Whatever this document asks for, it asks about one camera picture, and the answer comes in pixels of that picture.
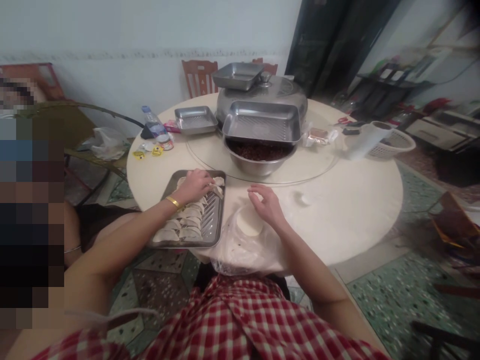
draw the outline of woman's left hand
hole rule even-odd
[[[212,190],[211,184],[215,181],[205,170],[189,171],[180,187],[171,195],[180,205],[185,206],[196,202]]]

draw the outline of stainless steel tray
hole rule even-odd
[[[219,123],[208,106],[175,109],[175,118],[178,128],[184,135],[212,133]]]
[[[263,70],[263,64],[231,62],[215,71],[211,78],[219,88],[248,91],[260,78]]]
[[[180,178],[187,176],[188,170],[178,170],[173,173],[168,185],[163,192],[162,199],[165,199],[177,189],[177,182]],[[220,199],[213,192],[209,192],[206,196],[208,203],[201,218],[200,232],[202,241],[149,241],[148,246],[154,249],[205,249],[214,247],[220,240],[222,234],[222,219],[224,217],[224,200],[227,185],[227,175],[219,170],[207,170],[212,178],[222,177],[225,186],[221,186],[223,190],[223,199]]]
[[[233,102],[222,131],[232,140],[264,140],[279,145],[296,144],[302,136],[296,106],[254,101]]]

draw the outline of hand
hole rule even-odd
[[[171,195],[180,205],[196,202],[205,196],[215,184],[210,174],[205,170],[195,169],[186,174],[186,179]]]
[[[270,187],[252,184],[247,191],[253,207],[263,221],[273,228],[286,222],[279,198]],[[255,193],[260,194],[263,200],[260,201]]]

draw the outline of plastic basket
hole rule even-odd
[[[412,151],[417,146],[415,140],[397,129],[393,129],[391,135],[386,137],[384,141],[387,141],[390,145],[379,142],[370,150],[368,155],[381,159],[391,159],[396,154]]]

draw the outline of drawer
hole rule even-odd
[[[445,150],[450,150],[467,139],[465,136],[448,131],[423,119],[419,119],[407,127],[406,132]]]

